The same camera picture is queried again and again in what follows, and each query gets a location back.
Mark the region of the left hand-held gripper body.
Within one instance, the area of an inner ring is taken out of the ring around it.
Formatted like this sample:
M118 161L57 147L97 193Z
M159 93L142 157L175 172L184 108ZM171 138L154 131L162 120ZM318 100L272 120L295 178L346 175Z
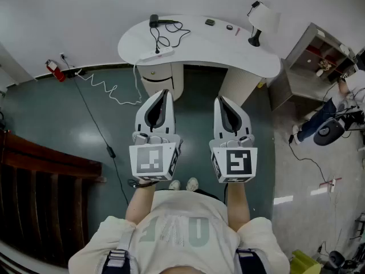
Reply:
M177 134L132 134L134 144L129 146L133 177L144 182L164 182L173 179L182 139Z

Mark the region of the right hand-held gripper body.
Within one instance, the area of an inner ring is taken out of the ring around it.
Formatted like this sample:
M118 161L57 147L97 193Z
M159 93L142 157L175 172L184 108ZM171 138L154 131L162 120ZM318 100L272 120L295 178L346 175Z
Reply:
M219 183L245 183L256 176L258 148L253 144L253 135L209 142L210 158Z

